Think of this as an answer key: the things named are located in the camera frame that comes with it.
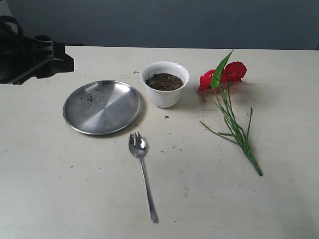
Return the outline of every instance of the table surface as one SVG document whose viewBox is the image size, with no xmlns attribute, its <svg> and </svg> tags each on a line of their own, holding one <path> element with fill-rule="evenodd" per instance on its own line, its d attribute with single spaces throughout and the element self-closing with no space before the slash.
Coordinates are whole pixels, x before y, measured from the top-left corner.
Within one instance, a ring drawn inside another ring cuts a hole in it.
<svg viewBox="0 0 319 239">
<path fill-rule="evenodd" d="M 199 76 L 229 50 L 67 47 L 73 73 L 0 85 L 0 238 L 319 238 L 319 51 L 235 50 L 247 66 L 233 89 L 259 177 L 236 145 L 205 130 L 226 130 L 197 93 Z M 160 61 L 183 65 L 190 82 L 180 102 L 160 109 L 139 74 Z M 92 137 L 70 128 L 62 107 L 78 87 L 117 80 L 135 87 L 144 110 L 136 124 Z M 128 136 L 150 149 L 146 167 L 159 224 L 149 216 L 139 162 Z"/>
</svg>

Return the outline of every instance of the spoon handle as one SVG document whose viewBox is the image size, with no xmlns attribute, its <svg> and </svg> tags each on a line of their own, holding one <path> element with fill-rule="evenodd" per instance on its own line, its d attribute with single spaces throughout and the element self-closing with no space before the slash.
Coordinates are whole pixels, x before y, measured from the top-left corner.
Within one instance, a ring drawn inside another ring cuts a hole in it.
<svg viewBox="0 0 319 239">
<path fill-rule="evenodd" d="M 148 179 L 148 175 L 146 172 L 146 167 L 145 167 L 145 163 L 144 163 L 143 158 L 140 158 L 140 163 L 141 163 L 141 169 L 142 169 L 142 174 L 143 174 L 143 178 L 144 178 L 146 194 L 148 196 L 148 201 L 149 201 L 151 220 L 153 221 L 153 223 L 159 223 L 159 218 L 158 218 L 158 215 L 157 215 L 156 210 L 155 210 L 153 197 L 151 194 L 151 188 L 150 188 L 150 184 L 149 184 L 149 179 Z"/>
</svg>

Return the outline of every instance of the metal plate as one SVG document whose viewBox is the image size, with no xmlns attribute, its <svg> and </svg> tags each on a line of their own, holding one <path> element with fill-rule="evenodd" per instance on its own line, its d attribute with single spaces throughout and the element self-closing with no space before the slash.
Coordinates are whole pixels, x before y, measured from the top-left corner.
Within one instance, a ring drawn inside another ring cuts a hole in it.
<svg viewBox="0 0 319 239">
<path fill-rule="evenodd" d="M 104 135 L 129 126 L 141 109 L 141 95 L 132 86 L 119 81 L 97 81 L 80 87 L 66 99 L 63 116 L 76 131 Z"/>
</svg>

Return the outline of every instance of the white ceramic pot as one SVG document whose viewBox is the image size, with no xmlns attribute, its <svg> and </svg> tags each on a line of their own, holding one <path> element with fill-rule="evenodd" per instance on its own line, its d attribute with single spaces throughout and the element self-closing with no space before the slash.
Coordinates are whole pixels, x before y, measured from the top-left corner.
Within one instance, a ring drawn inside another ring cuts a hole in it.
<svg viewBox="0 0 319 239">
<path fill-rule="evenodd" d="M 146 80 L 152 77 L 152 75 L 160 73 L 169 73 L 179 77 L 183 81 L 183 86 L 173 91 L 159 91 L 149 87 L 146 84 Z M 145 69 L 142 70 L 141 81 L 146 87 L 147 95 L 156 106 L 169 108 L 180 100 L 182 90 L 189 82 L 189 74 L 184 67 L 177 63 L 159 61 L 147 65 Z"/>
</svg>

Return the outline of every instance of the red rose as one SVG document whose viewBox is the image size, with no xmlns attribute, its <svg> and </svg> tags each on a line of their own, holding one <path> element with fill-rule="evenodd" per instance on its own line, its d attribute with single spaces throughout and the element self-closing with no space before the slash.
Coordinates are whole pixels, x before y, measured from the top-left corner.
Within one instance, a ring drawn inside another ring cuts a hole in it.
<svg viewBox="0 0 319 239">
<path fill-rule="evenodd" d="M 204 91 L 210 88 L 211 77 L 216 70 L 207 71 L 200 77 L 199 91 Z M 239 61 L 228 64 L 223 70 L 220 83 L 241 82 L 241 78 L 245 76 L 247 69 L 245 65 Z"/>
</svg>

